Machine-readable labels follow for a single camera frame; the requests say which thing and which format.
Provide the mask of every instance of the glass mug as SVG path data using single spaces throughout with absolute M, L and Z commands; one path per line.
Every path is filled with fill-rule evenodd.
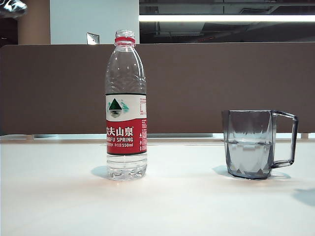
M 291 156 L 274 161 L 277 116 L 293 119 Z M 298 118 L 274 110 L 222 111 L 225 156 L 228 172 L 236 177 L 266 179 L 273 168 L 294 162 Z

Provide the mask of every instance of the fluorescent light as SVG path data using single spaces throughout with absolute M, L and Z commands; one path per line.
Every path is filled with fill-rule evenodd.
M 315 22 L 315 15 L 139 15 L 141 22 Z

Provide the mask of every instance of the plastic bottle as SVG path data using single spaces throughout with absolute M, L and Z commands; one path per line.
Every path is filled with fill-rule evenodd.
M 107 171 L 109 179 L 132 180 L 147 168 L 146 78 L 134 33 L 117 31 L 115 46 L 105 77 Z

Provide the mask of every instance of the mug handle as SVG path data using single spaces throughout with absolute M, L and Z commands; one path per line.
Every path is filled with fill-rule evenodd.
M 297 126 L 299 124 L 299 119 L 297 116 L 281 112 L 281 111 L 273 111 L 273 115 L 284 116 L 287 118 L 292 118 L 293 125 L 292 125 L 292 138 L 291 138 L 291 157 L 288 160 L 284 161 L 274 161 L 271 168 L 279 168 L 284 166 L 290 166 L 294 163 L 294 156 L 295 156 L 295 146 L 296 146 L 296 135 L 297 135 Z

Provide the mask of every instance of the red label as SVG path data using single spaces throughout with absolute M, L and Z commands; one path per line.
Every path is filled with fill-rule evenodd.
M 106 121 L 107 153 L 132 155 L 147 151 L 147 119 Z

